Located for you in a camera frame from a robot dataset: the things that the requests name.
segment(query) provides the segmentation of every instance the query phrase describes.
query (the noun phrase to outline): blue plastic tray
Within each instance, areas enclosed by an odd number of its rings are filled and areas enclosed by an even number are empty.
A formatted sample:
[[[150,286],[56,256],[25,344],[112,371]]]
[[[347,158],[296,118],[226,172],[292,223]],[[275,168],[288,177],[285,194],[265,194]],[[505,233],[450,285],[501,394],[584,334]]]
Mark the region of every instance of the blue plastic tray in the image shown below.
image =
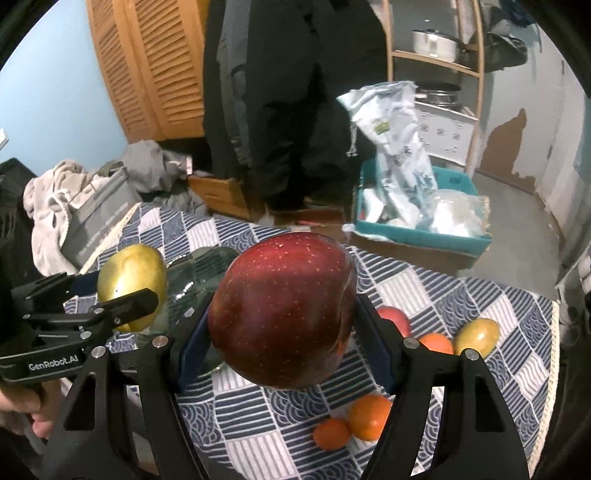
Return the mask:
[[[433,173],[437,185],[441,189],[460,190],[469,195],[478,195],[476,187],[470,177],[465,173],[448,170],[446,168],[433,167]],[[375,161],[366,161],[361,168],[361,185],[375,182]],[[480,257],[491,244],[490,235],[478,238],[467,238],[454,235],[443,235],[441,233],[424,232],[380,223],[364,222],[359,219],[363,208],[363,199],[358,195],[357,218],[355,230],[368,235],[381,235],[390,240],[415,247],[437,248],[459,252],[474,257],[474,262]]]

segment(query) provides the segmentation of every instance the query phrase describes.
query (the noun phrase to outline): cardboard box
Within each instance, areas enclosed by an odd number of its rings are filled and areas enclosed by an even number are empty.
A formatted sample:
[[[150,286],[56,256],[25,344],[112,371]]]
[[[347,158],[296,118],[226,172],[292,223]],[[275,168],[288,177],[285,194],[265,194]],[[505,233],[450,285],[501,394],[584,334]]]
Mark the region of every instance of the cardboard box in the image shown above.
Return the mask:
[[[475,261],[475,257],[472,255],[449,250],[380,242],[355,233],[345,233],[342,231],[345,218],[344,211],[335,207],[270,213],[274,215],[275,226],[277,227],[287,227],[292,231],[320,233],[342,244],[352,245],[376,255],[395,258],[396,260],[454,277],[457,276],[460,270],[470,268]]]

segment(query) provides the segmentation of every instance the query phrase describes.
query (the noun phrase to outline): blue and white patterned tablecloth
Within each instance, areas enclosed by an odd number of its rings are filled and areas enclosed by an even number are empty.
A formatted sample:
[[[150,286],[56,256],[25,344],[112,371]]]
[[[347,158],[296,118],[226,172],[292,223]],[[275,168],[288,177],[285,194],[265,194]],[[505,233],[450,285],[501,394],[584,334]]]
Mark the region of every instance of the blue and white patterned tablecloth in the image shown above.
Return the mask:
[[[205,246],[242,252],[285,230],[227,219],[199,219],[177,210],[140,204],[109,240],[88,271],[130,244],[156,247],[167,264]],[[358,291],[374,305],[392,305],[411,319],[412,333],[452,338],[477,317],[496,320],[501,337],[486,359],[517,425],[533,471],[547,433],[558,376],[557,305],[544,297],[477,278],[453,278],[348,247],[355,259]],[[86,311],[95,297],[74,299],[68,311]],[[113,351],[133,348],[118,335]],[[315,447],[311,432],[329,416],[342,417],[355,399],[384,393],[369,372],[355,337],[338,371],[306,392],[274,391],[250,383],[228,367],[202,377],[178,403],[195,445],[249,480],[347,479],[361,476],[373,443],[352,439],[336,452]],[[437,440],[443,390],[434,388],[414,473],[429,468]]]

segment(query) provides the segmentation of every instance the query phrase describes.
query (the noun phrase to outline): metal pot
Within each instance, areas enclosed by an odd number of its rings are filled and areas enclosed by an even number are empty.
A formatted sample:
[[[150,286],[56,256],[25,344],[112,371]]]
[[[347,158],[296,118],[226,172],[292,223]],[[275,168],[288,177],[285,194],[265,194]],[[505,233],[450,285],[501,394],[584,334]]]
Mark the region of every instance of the metal pot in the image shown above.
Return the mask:
[[[460,101],[461,91],[462,88],[460,86],[452,83],[417,82],[415,100],[428,103],[429,105],[460,111],[462,109],[462,103]]]
[[[413,30],[413,50],[419,55],[455,62],[461,42],[437,30]]]

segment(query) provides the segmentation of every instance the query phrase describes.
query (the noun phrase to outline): wooden louvered door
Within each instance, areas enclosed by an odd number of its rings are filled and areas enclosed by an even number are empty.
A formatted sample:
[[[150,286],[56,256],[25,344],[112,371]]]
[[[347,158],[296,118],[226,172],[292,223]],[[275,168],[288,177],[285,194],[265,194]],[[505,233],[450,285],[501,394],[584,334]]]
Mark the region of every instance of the wooden louvered door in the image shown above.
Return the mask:
[[[87,4],[103,78],[129,142],[202,137],[207,2]]]
[[[90,30],[100,70],[129,142],[161,137],[142,75],[131,48],[123,2],[88,0]]]

